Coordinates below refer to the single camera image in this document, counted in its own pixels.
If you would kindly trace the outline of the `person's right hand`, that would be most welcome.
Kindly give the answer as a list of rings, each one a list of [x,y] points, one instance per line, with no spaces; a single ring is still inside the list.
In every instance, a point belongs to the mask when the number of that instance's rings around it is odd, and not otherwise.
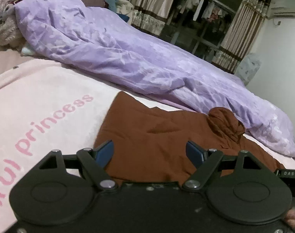
[[[284,221],[295,232],[295,209],[290,209],[287,212],[287,214],[286,214],[286,216],[284,218]]]

